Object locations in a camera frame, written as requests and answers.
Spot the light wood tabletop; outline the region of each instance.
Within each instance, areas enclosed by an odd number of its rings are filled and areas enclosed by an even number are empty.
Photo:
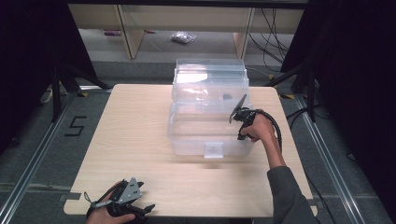
[[[171,85],[115,86],[93,135],[67,200],[66,214],[86,214],[94,201],[116,182],[131,177],[145,184],[133,203],[141,208],[155,203],[148,216],[161,217],[271,217],[273,201],[266,172],[268,160],[261,143],[247,156],[205,159],[178,156],[167,138]],[[300,157],[277,92],[250,87],[250,102],[274,117],[282,132],[283,156],[303,195],[312,200]]]

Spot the transparent storage box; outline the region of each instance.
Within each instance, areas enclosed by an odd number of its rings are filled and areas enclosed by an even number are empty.
[[[229,122],[245,93],[244,106],[252,108],[242,60],[177,60],[168,124],[174,152],[205,158],[247,155],[253,144],[237,140],[242,123]]]

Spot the sleeve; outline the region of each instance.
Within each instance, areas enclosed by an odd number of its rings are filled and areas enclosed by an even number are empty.
[[[274,201],[274,223],[317,223],[291,169],[279,166],[267,173]]]

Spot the human hand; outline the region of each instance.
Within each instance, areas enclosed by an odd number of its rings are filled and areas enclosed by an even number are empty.
[[[275,138],[275,129],[272,122],[262,114],[256,114],[253,124],[241,130],[242,135],[249,134],[252,142],[259,140],[270,141]]]
[[[110,199],[112,192],[109,193],[102,202]],[[134,220],[134,214],[127,214],[121,217],[113,217],[107,212],[107,208],[101,207],[94,209],[88,217],[86,224],[122,224]]]

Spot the gray carpet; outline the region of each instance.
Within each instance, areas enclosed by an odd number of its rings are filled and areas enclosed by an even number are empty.
[[[111,85],[118,83],[171,84],[175,68],[173,63],[93,63],[93,65],[99,78]],[[251,86],[260,86],[268,82],[267,75],[269,74],[279,76],[278,73],[269,71],[263,66],[248,67],[258,69],[266,74],[263,75],[251,69],[247,70]],[[91,85],[81,79],[78,82],[81,85]],[[290,93],[291,83],[292,78],[279,84],[278,92],[280,94]],[[77,97],[74,100],[11,223],[84,222],[84,216],[68,216],[64,213],[64,195],[73,185],[108,96],[109,93],[89,93],[87,97]],[[295,100],[281,99],[280,101],[286,115],[298,110]],[[51,113],[50,102],[38,106],[18,136],[20,144],[8,148],[0,158],[1,202],[7,198],[12,184],[18,181],[45,131],[50,126]],[[359,165],[346,157],[347,147],[332,121],[327,118],[325,109],[318,108],[316,113],[319,115],[317,125],[321,134],[367,223],[391,223]],[[69,128],[75,116],[86,117],[75,122],[76,125],[84,126],[84,129],[80,136],[65,136],[68,133],[78,132],[76,129]],[[291,131],[307,175],[323,196],[336,222],[349,223],[347,212],[302,117],[296,120]],[[321,223],[332,223],[318,193],[313,188],[311,189],[318,204],[318,220]],[[271,218],[257,218],[255,223],[271,223]]]

